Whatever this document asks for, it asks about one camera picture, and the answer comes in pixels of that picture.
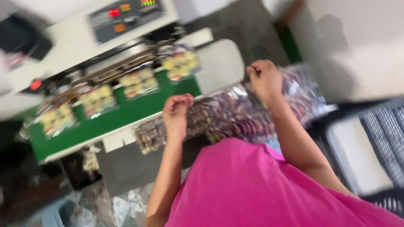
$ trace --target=red button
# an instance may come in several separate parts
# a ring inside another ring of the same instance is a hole
[[[119,16],[119,9],[115,8],[115,9],[111,9],[109,11],[109,16],[110,17],[117,17]]]
[[[42,81],[40,80],[35,80],[32,82],[32,84],[29,86],[32,90],[38,89],[42,85]]]

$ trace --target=hand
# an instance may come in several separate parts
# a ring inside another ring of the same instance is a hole
[[[270,60],[258,60],[247,67],[252,91],[269,107],[282,96],[282,73]]]
[[[191,94],[174,95],[163,108],[163,120],[167,130],[167,142],[182,143],[187,135],[187,110],[194,104]]]

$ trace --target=green conveyor belt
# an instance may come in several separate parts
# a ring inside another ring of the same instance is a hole
[[[158,92],[133,101],[127,101],[123,94],[123,88],[118,88],[114,90],[114,93],[119,108],[95,119],[88,120],[81,105],[75,107],[74,113],[80,125],[70,128],[56,137],[46,138],[41,124],[29,127],[28,133],[37,161],[44,160],[49,155],[158,113],[162,110],[166,99],[171,95],[184,93],[191,93],[195,97],[201,95],[194,77],[173,85],[170,84],[166,71],[160,71],[155,76],[160,84]]]

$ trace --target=control panel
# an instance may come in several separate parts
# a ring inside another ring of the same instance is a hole
[[[159,18],[163,8],[159,0],[121,0],[89,15],[99,44]]]

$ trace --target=pink shirt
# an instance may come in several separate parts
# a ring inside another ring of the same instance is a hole
[[[224,139],[205,147],[176,196],[166,227],[375,226],[404,219],[325,188],[264,144]]]

